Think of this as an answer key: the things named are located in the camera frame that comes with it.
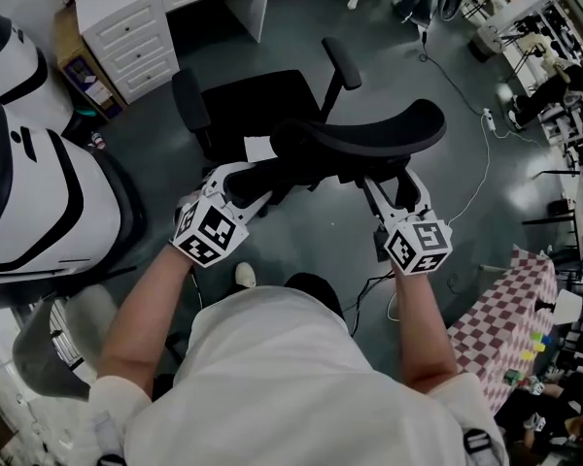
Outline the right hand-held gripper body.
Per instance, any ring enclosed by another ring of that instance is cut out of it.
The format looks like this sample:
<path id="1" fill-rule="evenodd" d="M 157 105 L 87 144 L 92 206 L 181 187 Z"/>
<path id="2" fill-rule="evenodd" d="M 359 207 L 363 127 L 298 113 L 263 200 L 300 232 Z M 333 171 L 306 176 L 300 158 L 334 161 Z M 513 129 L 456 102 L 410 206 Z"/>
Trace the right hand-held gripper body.
<path id="1" fill-rule="evenodd" d="M 389 228 L 384 249 L 403 275 L 436 271 L 453 251 L 453 230 L 431 209 L 409 215 Z"/>

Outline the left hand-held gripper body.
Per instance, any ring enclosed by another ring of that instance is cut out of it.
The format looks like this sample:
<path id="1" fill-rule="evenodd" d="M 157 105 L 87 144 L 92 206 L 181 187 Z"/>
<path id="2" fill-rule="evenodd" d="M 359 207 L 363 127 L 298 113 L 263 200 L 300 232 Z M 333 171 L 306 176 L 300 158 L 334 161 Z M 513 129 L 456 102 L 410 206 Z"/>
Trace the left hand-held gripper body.
<path id="1" fill-rule="evenodd" d="M 201 184 L 178 202 L 171 245 L 199 266 L 229 257 L 248 237 L 249 212 L 229 196 Z"/>

